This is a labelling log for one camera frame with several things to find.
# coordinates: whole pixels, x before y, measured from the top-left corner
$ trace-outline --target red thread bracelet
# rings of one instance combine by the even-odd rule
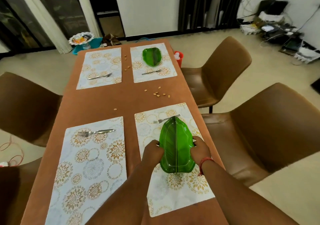
[[[199,164],[200,173],[198,173],[198,176],[202,176],[202,175],[203,175],[203,172],[202,172],[202,164],[204,163],[204,161],[207,161],[207,160],[214,161],[214,160],[213,160],[212,158],[210,158],[210,157],[205,157],[205,158],[203,158],[203,159],[200,161],[200,164]]]

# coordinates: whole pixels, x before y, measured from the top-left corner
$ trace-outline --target brown tablecloth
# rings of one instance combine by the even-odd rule
[[[131,66],[130,47],[162,42],[166,44],[178,75],[176,77],[134,83],[132,68],[127,68],[127,66]],[[223,166],[198,107],[174,58],[169,42],[166,39],[161,39],[152,42],[114,46],[112,48],[116,47],[122,48],[122,83],[89,89],[76,90],[87,51],[78,53],[21,225],[44,225],[46,221],[64,133],[66,128],[69,127],[123,116],[126,168],[129,176],[141,161],[134,114],[186,102],[204,141],[210,147],[212,158]],[[161,90],[167,94],[166,97],[157,98],[153,95],[158,86],[161,86]],[[142,224],[178,225],[201,223],[227,224],[215,198],[154,218],[150,218],[146,199]]]

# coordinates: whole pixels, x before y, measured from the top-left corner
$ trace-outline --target silver fork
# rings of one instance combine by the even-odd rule
[[[162,71],[162,69],[159,69],[159,70],[152,71],[152,72],[149,72],[149,73],[142,73],[141,75],[146,75],[146,74],[150,74],[150,73],[159,73],[161,71]]]
[[[171,117],[174,117],[174,116],[170,116],[169,118],[165,118],[165,119],[162,119],[162,120],[156,120],[156,121],[153,121],[154,124],[160,124],[161,122],[165,121],[165,120],[168,120],[170,119]]]
[[[113,132],[115,129],[109,129],[109,130],[98,130],[98,131],[78,131],[78,136],[80,137],[88,137],[93,134],[102,134],[107,132]]]
[[[103,75],[103,76],[98,76],[98,77],[89,77],[88,80],[92,80],[92,79],[96,79],[96,78],[100,78],[100,77],[110,77],[112,73],[109,73],[107,75]]]

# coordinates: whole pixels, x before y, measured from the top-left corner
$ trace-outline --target person's left hand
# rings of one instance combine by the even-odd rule
[[[154,168],[162,159],[164,149],[157,146],[159,142],[152,140],[144,149],[141,162]]]

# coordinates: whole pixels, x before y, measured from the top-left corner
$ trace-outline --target brown leather chair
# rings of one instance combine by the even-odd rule
[[[36,178],[41,158],[0,168],[0,224],[19,225]]]
[[[249,52],[233,37],[227,37],[199,68],[181,68],[198,108],[218,103],[238,76],[251,64]]]
[[[0,76],[0,129],[46,146],[62,96],[13,73]]]
[[[202,117],[226,171],[246,186],[320,151],[320,111],[281,83]]]

